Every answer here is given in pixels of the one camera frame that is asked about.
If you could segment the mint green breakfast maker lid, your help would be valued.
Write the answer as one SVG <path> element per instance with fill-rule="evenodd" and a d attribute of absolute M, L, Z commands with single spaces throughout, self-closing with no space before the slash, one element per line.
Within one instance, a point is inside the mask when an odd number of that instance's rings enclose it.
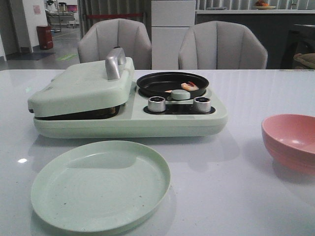
<path fill-rule="evenodd" d="M 28 110 L 44 120 L 97 119 L 95 110 L 121 106 L 129 99 L 134 64 L 122 48 L 106 60 L 70 66 L 28 99 Z"/>

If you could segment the pink bowl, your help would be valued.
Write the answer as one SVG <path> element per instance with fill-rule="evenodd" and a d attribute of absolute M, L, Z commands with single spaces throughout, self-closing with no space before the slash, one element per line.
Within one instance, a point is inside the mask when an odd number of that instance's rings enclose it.
<path fill-rule="evenodd" d="M 315 118 L 279 114 L 261 123 L 264 145 L 282 165 L 309 175 L 315 174 Z"/>

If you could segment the bread slice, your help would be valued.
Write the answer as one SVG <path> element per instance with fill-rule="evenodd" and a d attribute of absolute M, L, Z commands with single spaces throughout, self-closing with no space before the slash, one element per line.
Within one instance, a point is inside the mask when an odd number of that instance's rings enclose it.
<path fill-rule="evenodd" d="M 94 116 L 99 119 L 111 118 L 117 115 L 120 106 L 95 110 Z"/>

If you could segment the mint green breakfast maker base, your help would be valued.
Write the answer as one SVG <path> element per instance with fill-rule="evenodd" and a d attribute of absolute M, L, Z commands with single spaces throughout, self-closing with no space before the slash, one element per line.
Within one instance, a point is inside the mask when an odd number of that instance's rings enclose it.
<path fill-rule="evenodd" d="M 129 100 L 118 113 L 106 119 L 44 120 L 34 118 L 37 131 L 49 138 L 143 138 L 193 137 L 215 135 L 222 131 L 228 115 L 224 104 L 212 89 L 204 94 L 211 102 L 209 114 L 159 114 L 144 111 L 148 99 L 132 82 Z"/>

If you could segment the left silver control knob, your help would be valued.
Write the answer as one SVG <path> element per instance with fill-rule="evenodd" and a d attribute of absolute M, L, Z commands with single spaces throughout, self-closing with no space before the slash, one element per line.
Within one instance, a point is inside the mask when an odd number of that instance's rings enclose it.
<path fill-rule="evenodd" d="M 148 99 L 148 110 L 153 113 L 161 113 L 166 110 L 165 98 L 153 96 Z"/>

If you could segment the silver control knob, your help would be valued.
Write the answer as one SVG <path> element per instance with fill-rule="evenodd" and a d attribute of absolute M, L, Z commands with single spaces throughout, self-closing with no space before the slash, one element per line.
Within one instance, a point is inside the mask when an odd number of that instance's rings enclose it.
<path fill-rule="evenodd" d="M 161 113 L 166 110 L 165 98 L 153 96 L 148 99 L 148 110 L 153 113 Z"/>
<path fill-rule="evenodd" d="M 196 97 L 193 100 L 192 108 L 199 113 L 208 113 L 211 110 L 211 100 L 207 97 Z"/>

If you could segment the black round frying pan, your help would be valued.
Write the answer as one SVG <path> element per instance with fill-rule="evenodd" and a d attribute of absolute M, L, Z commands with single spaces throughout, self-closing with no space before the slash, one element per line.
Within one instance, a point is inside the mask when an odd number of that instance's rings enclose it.
<path fill-rule="evenodd" d="M 190 91 L 189 99 L 202 96 L 209 86 L 209 81 L 196 74 L 187 72 L 157 72 L 144 75 L 137 80 L 139 93 L 146 97 L 161 96 L 171 100 L 168 90 L 182 89 L 182 83 L 192 82 L 198 90 Z"/>

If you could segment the right silver control knob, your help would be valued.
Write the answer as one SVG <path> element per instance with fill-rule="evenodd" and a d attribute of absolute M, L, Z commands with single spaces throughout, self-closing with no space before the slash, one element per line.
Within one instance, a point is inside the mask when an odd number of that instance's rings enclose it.
<path fill-rule="evenodd" d="M 211 100 L 207 97 L 196 97 L 193 100 L 192 108 L 199 113 L 208 113 L 211 110 Z"/>

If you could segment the left grey upholstered chair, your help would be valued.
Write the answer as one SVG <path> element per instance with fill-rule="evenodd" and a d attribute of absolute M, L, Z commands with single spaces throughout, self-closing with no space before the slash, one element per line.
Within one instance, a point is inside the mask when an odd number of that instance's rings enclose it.
<path fill-rule="evenodd" d="M 136 70 L 151 69 L 152 45 L 143 23 L 112 19 L 94 24 L 78 43 L 81 63 L 104 60 L 114 48 L 123 48 Z"/>

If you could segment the grey upholstered chair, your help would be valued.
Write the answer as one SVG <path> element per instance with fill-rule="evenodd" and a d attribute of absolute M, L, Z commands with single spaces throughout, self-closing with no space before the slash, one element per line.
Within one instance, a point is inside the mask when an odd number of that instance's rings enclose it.
<path fill-rule="evenodd" d="M 186 32 L 178 57 L 179 69 L 265 69 L 268 53 L 246 26 L 210 21 Z"/>
<path fill-rule="evenodd" d="M 143 23 L 112 19 L 94 24 L 78 43 L 81 63 L 104 60 L 114 48 L 123 48 L 136 70 L 151 69 L 152 45 Z"/>

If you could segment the mint green round plate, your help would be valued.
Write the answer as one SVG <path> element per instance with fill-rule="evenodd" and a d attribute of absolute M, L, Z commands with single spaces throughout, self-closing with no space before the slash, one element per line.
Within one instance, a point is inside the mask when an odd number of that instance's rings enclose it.
<path fill-rule="evenodd" d="M 154 149 L 129 141 L 96 142 L 48 163 L 33 182 L 31 204 L 56 228 L 112 235 L 147 220 L 170 179 L 167 162 Z"/>

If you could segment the red barrier tape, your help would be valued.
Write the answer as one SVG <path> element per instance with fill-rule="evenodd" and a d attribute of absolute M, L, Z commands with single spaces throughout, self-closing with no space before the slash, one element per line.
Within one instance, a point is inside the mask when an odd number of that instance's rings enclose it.
<path fill-rule="evenodd" d="M 128 13 L 128 14 L 103 14 L 103 15 L 86 15 L 87 19 L 118 19 L 118 18 L 132 18 L 143 17 L 144 13 Z"/>

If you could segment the red bin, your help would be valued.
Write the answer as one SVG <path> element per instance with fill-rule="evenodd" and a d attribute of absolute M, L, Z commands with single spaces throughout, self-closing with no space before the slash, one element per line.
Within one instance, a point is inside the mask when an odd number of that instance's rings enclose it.
<path fill-rule="evenodd" d="M 53 40 L 50 26 L 37 26 L 36 27 L 39 47 L 42 50 L 52 49 Z"/>

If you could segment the fruit bowl on counter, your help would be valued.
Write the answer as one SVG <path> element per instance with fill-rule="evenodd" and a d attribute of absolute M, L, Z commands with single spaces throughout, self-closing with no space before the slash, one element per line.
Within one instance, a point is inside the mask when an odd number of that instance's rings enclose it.
<path fill-rule="evenodd" d="M 270 4 L 268 4 L 266 1 L 264 0 L 257 0 L 254 4 L 253 4 L 253 8 L 257 9 L 257 10 L 272 10 L 275 9 L 276 6 L 271 6 Z"/>

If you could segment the dark appliance at right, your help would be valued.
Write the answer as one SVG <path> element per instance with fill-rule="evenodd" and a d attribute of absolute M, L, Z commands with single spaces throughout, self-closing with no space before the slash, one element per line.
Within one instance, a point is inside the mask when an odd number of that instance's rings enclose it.
<path fill-rule="evenodd" d="M 315 26 L 294 24 L 288 31 L 281 69 L 293 69 L 299 65 L 293 57 L 298 54 L 315 52 Z"/>

